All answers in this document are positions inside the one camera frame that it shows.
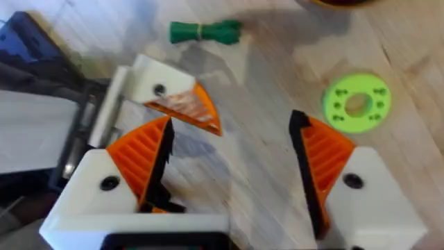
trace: screw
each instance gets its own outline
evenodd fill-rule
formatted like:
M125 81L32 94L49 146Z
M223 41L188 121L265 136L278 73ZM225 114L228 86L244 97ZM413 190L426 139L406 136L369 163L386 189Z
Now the screw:
M161 96L165 95L165 92L167 91L167 89L162 84L156 84L154 86L153 91L156 96L161 97Z
M117 176L108 176L102 180L100 183L100 189L103 191L110 191L119 185L120 178Z
M360 247L360 246L353 246L351 248L351 250L365 250L364 248Z
M349 173L344 175L343 182L352 189L362 189L364 181L357 174Z

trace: hole in green ring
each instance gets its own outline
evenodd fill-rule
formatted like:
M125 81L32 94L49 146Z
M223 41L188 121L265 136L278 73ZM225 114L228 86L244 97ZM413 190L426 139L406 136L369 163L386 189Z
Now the hole in green ring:
M345 112L351 117L362 117L371 110L373 100L366 93L356 93L347 98Z

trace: orange plastic part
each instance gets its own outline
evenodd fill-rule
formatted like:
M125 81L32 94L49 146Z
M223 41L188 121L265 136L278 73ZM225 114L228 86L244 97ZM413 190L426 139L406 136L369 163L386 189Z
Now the orange plastic part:
M222 134L216 107L199 83L196 83L190 92L148 102L145 103L145 106L193 124L215 135L221 136Z
M170 119L161 117L151 121L106 148L139 204L144 202L162 136Z
M309 117L311 126L301 129L311 177L324 221L324 234L330 227L325 201L345 167L355 144L328 125Z

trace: black plastic edge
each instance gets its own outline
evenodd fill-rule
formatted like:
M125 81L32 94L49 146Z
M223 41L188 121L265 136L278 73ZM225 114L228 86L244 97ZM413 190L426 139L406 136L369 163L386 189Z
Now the black plastic edge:
M311 124L308 116L301 111L293 110L289 123L289 132L291 141L293 142L293 148L298 156L299 170L305 191L305 200L307 201L314 236L316 239L319 239L323 233L323 216L314 188L313 178L311 177L301 132L302 128L309 126L311 126Z
M202 250L238 249L230 237L221 232L186 233L113 233L107 235L101 250L128 247L200 247Z

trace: green zip tie bundle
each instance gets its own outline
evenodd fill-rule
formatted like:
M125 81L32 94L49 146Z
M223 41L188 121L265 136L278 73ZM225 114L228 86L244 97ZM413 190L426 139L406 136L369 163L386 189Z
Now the green zip tie bundle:
M230 45L239 42L241 22L224 20L213 24L186 24L171 22L170 42L173 44L187 40L215 40Z

